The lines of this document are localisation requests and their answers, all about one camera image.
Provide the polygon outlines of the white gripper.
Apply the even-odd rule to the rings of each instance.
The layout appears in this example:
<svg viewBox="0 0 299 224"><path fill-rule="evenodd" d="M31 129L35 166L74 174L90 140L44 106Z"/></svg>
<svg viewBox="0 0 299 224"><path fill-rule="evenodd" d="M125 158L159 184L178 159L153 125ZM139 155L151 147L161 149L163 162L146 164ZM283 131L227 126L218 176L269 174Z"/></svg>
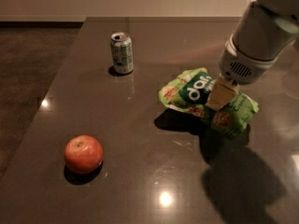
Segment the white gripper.
<svg viewBox="0 0 299 224"><path fill-rule="evenodd" d="M231 35L221 53L218 76L206 106L219 111L238 94L239 85L256 82L278 59L278 43L268 35Z"/></svg>

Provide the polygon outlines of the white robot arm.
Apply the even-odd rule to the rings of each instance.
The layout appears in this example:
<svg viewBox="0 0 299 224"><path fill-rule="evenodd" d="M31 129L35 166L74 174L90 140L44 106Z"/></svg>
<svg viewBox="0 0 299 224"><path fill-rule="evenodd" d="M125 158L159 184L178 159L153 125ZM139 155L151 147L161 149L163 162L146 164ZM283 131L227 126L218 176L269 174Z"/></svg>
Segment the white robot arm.
<svg viewBox="0 0 299 224"><path fill-rule="evenodd" d="M221 53L206 106L218 111L256 82L299 37L298 24L299 0L252 0Z"/></svg>

